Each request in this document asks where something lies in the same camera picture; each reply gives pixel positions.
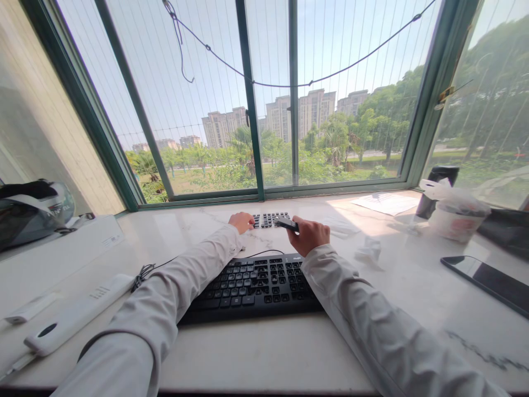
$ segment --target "white box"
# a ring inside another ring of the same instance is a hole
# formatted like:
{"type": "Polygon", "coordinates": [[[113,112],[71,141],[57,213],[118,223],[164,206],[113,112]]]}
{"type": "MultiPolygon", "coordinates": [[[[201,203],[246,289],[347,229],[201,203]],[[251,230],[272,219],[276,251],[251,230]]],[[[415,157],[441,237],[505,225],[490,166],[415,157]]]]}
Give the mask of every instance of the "white box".
{"type": "Polygon", "coordinates": [[[0,288],[10,290],[8,296],[12,302],[28,302],[122,241],[123,232],[116,218],[102,215],[86,221],[73,233],[64,236],[54,233],[2,252],[0,288]]]}

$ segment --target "black keyboard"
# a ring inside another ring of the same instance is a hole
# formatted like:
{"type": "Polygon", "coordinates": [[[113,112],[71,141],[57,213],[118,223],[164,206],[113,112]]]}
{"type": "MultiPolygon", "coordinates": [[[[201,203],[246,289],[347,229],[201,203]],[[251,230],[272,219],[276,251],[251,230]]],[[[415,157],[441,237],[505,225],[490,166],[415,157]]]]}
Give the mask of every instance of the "black keyboard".
{"type": "Polygon", "coordinates": [[[323,310],[299,254],[235,258],[191,303],[179,325],[323,310]]]}

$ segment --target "helmet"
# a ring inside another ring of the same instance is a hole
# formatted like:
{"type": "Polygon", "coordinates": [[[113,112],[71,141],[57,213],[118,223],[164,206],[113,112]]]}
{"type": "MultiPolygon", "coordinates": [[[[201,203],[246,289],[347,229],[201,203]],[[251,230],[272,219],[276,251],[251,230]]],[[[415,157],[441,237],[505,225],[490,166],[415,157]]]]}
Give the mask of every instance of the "helmet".
{"type": "Polygon", "coordinates": [[[39,179],[0,189],[0,251],[66,228],[75,202],[65,184],[39,179]]]}

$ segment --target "white long-sleeve shirt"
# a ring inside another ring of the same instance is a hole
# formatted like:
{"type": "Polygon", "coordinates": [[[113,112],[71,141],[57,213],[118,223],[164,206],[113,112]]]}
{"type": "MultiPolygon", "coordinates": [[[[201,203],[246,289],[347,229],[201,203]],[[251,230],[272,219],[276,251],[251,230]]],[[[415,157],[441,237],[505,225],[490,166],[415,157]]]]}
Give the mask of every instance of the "white long-sleeve shirt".
{"type": "MultiPolygon", "coordinates": [[[[88,342],[53,396],[156,396],[176,324],[241,248],[237,229],[226,225],[161,267],[88,342]]],[[[359,278],[330,244],[310,251],[301,269],[383,396],[507,396],[359,278]]]]}

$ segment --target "green window frame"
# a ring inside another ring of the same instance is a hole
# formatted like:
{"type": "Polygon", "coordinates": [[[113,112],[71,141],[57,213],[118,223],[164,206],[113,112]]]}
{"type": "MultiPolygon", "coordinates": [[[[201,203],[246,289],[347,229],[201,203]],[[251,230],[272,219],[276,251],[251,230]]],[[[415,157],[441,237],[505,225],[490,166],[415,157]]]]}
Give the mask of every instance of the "green window frame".
{"type": "MultiPolygon", "coordinates": [[[[290,186],[266,188],[264,187],[263,181],[255,94],[251,82],[252,65],[246,7],[244,0],[235,0],[243,70],[244,74],[250,78],[245,79],[245,89],[255,159],[257,188],[175,195],[172,191],[165,167],[163,166],[158,147],[155,144],[154,135],[132,78],[132,73],[128,67],[125,53],[121,47],[109,9],[105,0],[94,1],[107,36],[109,37],[145,138],[150,146],[154,161],[158,166],[160,177],[168,193],[170,200],[168,203],[148,204],[145,202],[56,1],[20,0],[20,3],[28,15],[43,47],[48,53],[54,68],[57,70],[59,78],[79,114],[101,161],[129,211],[416,187],[426,164],[429,149],[435,135],[435,129],[442,112],[442,110],[435,110],[435,105],[438,103],[439,94],[450,86],[452,73],[457,66],[460,48],[465,41],[466,32],[479,3],[478,0],[436,0],[442,2],[442,4],[437,25],[434,29],[430,52],[425,63],[422,85],[413,120],[410,123],[411,130],[403,151],[398,177],[380,180],[298,185],[298,89],[297,87],[291,87],[290,111],[292,123],[293,183],[290,186]]],[[[292,85],[296,85],[298,82],[297,8],[297,0],[288,1],[289,72],[292,85]]]]}

